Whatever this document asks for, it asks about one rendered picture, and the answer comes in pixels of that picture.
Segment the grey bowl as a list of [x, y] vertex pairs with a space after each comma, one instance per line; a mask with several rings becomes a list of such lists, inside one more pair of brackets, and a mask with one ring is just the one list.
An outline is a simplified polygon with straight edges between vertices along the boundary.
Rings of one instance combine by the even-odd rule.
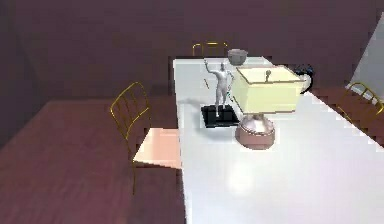
[[247, 59], [248, 52], [243, 49], [230, 49], [227, 57], [231, 65], [241, 66]]

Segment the black and white kettle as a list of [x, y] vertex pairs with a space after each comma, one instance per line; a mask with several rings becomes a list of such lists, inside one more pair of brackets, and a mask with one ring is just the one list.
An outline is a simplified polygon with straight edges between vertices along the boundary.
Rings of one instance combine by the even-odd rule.
[[304, 81], [304, 86], [301, 93], [307, 92], [313, 85], [314, 69], [310, 64], [298, 65], [294, 68], [293, 72]]

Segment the cream shade table lamp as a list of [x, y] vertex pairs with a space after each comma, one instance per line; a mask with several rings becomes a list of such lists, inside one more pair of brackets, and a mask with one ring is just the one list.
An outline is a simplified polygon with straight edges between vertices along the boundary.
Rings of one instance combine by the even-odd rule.
[[239, 66], [231, 96], [242, 114], [236, 140], [252, 150], [266, 150], [275, 141], [275, 128], [266, 114], [296, 110], [306, 80], [283, 65]]

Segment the grey figure statue black base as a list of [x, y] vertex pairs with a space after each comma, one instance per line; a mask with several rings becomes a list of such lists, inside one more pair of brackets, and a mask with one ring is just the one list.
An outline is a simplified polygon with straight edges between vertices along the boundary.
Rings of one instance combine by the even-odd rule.
[[206, 128], [236, 126], [239, 119], [231, 105], [227, 103], [227, 98], [234, 81], [234, 75], [225, 68], [224, 63], [220, 64], [219, 70], [212, 70], [208, 62], [204, 61], [208, 73], [213, 74], [217, 79], [215, 90], [215, 103], [203, 106], [201, 113]]

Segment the white table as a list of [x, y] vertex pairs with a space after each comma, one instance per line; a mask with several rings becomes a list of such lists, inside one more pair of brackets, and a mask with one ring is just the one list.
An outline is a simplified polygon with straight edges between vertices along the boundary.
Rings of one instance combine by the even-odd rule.
[[221, 59], [175, 59], [186, 224], [384, 224], [384, 148], [311, 93], [273, 114], [268, 150], [207, 128]]

